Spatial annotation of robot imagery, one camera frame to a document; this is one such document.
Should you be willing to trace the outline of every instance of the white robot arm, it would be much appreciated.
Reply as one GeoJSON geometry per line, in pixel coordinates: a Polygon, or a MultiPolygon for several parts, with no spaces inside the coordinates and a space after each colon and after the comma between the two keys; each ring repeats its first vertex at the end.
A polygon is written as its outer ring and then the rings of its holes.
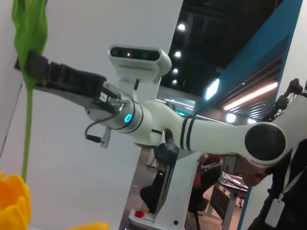
{"type": "MultiPolygon", "coordinates": [[[[171,68],[168,55],[157,48],[112,46],[109,57],[121,81],[157,83],[171,68]]],[[[181,149],[211,154],[238,153],[251,163],[269,167],[293,146],[307,138],[307,98],[298,95],[283,114],[271,123],[244,126],[182,118],[156,101],[137,102],[100,75],[48,63],[35,53],[28,56],[26,71],[37,79],[37,89],[57,94],[85,107],[88,116],[107,127],[103,138],[85,132],[87,139],[107,147],[111,129],[134,137],[144,147],[159,146],[162,132],[170,129],[181,149]]]]}

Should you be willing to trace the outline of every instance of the black shirt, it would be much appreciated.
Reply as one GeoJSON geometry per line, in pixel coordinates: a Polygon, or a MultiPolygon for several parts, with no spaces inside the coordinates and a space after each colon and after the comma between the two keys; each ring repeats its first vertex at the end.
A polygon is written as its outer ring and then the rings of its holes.
{"type": "MultiPolygon", "coordinates": [[[[267,170],[273,174],[273,184],[268,190],[272,198],[278,198],[283,191],[285,175],[291,160],[291,151],[275,166],[267,170]]],[[[289,182],[291,182],[307,166],[307,139],[301,141],[293,156],[290,168],[289,182]]],[[[302,203],[307,205],[307,171],[305,171],[297,183],[283,196],[285,206],[298,209],[302,203]]]]}
{"type": "MultiPolygon", "coordinates": [[[[264,223],[272,201],[278,199],[283,191],[285,175],[291,160],[291,151],[275,166],[267,169],[267,174],[273,174],[272,187],[268,189],[269,197],[265,200],[259,216],[249,230],[307,230],[307,170],[301,175],[296,184],[284,194],[284,209],[276,228],[264,223]]],[[[291,182],[307,166],[307,139],[301,141],[293,156],[290,168],[291,182]]]]}

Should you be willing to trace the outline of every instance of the camera lens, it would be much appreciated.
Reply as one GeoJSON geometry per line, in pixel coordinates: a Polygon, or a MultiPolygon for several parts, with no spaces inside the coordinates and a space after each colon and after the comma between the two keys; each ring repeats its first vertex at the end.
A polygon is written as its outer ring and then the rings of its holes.
{"type": "Polygon", "coordinates": [[[111,50],[111,55],[116,57],[118,55],[118,50],[113,48],[111,50]]]}

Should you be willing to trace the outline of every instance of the white stand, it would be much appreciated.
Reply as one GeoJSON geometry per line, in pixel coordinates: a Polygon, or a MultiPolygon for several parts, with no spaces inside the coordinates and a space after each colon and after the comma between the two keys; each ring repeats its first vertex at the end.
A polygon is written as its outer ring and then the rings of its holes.
{"type": "Polygon", "coordinates": [[[129,223],[147,230],[184,230],[190,195],[195,177],[198,159],[201,153],[189,153],[180,150],[166,200],[160,211],[147,214],[147,220],[134,216],[135,210],[131,210],[129,223]]]}

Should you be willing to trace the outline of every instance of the blue led light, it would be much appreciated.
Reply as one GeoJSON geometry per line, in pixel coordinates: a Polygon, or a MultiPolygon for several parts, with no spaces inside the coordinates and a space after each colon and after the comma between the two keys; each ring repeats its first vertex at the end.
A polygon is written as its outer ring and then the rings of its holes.
{"type": "Polygon", "coordinates": [[[125,117],[125,122],[128,123],[132,118],[132,115],[131,114],[128,114],[126,117],[125,117]]]}

